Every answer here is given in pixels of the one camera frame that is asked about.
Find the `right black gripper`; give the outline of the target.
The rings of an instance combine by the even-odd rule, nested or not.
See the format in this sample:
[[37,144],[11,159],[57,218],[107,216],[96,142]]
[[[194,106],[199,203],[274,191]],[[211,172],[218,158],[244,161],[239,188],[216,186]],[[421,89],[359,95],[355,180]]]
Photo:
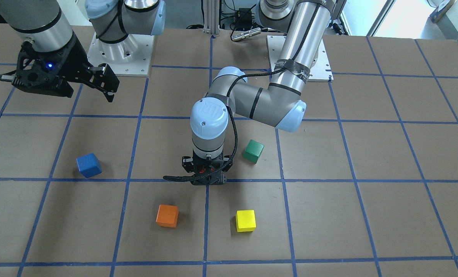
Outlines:
[[17,89],[27,93],[72,97],[71,82],[84,83],[103,93],[113,102],[120,81],[110,65],[94,67],[75,33],[67,44],[52,52],[38,52],[30,39],[21,45],[16,72],[0,74],[0,81],[12,81]]

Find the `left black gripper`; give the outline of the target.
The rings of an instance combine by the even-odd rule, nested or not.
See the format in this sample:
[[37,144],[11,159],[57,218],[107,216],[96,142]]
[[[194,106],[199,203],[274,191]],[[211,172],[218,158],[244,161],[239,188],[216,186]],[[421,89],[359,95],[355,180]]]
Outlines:
[[195,153],[192,157],[182,157],[182,167],[187,173],[192,173],[191,176],[182,177],[193,185],[222,185],[227,182],[227,177],[224,175],[231,166],[232,161],[230,155],[222,153],[217,157],[201,158]]

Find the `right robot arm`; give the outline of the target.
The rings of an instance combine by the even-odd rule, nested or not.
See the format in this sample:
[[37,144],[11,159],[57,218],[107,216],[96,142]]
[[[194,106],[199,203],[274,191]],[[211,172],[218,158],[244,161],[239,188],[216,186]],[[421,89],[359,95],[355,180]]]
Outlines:
[[87,0],[87,16],[95,29],[105,62],[93,65],[55,0],[0,0],[0,14],[23,39],[17,67],[0,81],[47,96],[74,94],[70,82],[101,91],[112,102],[120,81],[110,67],[130,61],[138,45],[134,35],[161,35],[163,0]]

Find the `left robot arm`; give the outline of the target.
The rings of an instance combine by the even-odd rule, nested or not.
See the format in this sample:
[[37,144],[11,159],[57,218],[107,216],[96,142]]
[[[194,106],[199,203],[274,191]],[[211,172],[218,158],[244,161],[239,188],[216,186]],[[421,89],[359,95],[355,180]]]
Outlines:
[[260,0],[255,19],[259,25],[286,35],[270,75],[268,88],[248,84],[250,74],[239,68],[219,71],[203,98],[192,107],[192,156],[182,158],[188,176],[165,180],[193,185],[224,184],[237,152],[234,115],[253,119],[289,133],[304,117],[301,92],[308,81],[324,30],[331,19],[333,0]]

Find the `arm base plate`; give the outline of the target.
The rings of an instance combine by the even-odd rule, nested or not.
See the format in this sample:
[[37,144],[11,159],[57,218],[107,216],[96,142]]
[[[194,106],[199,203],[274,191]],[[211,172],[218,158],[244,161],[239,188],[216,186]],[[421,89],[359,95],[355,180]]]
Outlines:
[[[266,37],[268,59],[272,71],[275,68],[275,63],[279,58],[285,39],[286,36],[268,35]],[[321,40],[310,69],[308,82],[328,82],[329,80],[333,80],[333,74],[324,42]]]
[[130,34],[115,44],[93,38],[87,53],[93,65],[107,63],[118,77],[147,77],[155,36]]

